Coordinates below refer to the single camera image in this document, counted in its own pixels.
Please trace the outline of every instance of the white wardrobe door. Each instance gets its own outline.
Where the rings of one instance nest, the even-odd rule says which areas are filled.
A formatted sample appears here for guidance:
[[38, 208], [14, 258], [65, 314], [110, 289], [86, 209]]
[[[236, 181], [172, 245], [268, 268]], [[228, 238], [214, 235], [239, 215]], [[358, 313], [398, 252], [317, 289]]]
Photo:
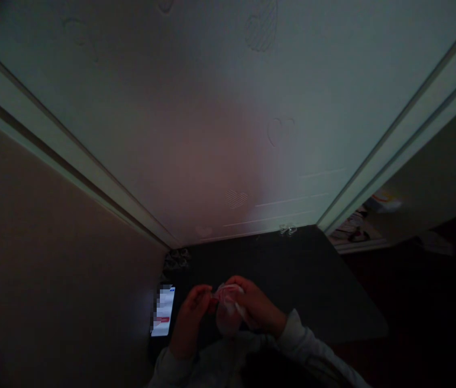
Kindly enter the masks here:
[[0, 4], [0, 61], [183, 244], [314, 224], [456, 0]]

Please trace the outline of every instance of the phone screen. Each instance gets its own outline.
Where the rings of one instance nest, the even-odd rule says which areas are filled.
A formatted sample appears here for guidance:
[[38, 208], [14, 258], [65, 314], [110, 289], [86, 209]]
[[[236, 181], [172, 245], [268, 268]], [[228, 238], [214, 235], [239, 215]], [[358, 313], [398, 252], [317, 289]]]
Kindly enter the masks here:
[[175, 287], [161, 289], [156, 301], [156, 311], [152, 320], [151, 337], [163, 337], [169, 335], [170, 317], [174, 304]]

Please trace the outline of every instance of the person's left hand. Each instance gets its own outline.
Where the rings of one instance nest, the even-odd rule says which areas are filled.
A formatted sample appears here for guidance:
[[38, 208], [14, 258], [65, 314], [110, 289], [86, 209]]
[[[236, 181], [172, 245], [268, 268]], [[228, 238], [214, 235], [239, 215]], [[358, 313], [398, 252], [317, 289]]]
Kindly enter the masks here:
[[211, 291], [208, 285], [195, 286], [181, 305], [169, 345], [176, 359], [190, 359], [195, 355], [199, 323], [210, 304]]

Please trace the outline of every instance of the sleeve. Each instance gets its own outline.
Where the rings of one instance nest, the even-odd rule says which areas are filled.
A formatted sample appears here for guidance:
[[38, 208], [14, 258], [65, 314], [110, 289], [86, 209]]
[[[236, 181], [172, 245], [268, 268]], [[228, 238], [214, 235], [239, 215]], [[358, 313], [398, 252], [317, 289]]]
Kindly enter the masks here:
[[174, 388], [184, 386], [192, 372], [193, 363], [193, 357], [188, 360], [178, 360], [168, 348], [164, 348], [156, 360], [154, 375], [147, 387]]
[[301, 324], [298, 312], [294, 309], [287, 318], [287, 325], [277, 345], [290, 359], [309, 367], [318, 358], [329, 361], [354, 387], [370, 388], [364, 379], [348, 364], [335, 355], [333, 350], [314, 333]]

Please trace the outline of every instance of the door trim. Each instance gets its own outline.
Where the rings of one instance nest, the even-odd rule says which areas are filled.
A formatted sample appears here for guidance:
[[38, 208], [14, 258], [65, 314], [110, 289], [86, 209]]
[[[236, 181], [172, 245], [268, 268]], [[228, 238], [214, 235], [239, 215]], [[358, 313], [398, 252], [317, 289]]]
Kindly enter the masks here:
[[[0, 109], [15, 121], [12, 124], [0, 117], [0, 130], [136, 229], [153, 235], [165, 247], [181, 247], [181, 243], [1, 63]], [[68, 172], [68, 167], [78, 174]], [[89, 183], [98, 190], [90, 188]]]
[[318, 221], [331, 234], [456, 115], [456, 42]]

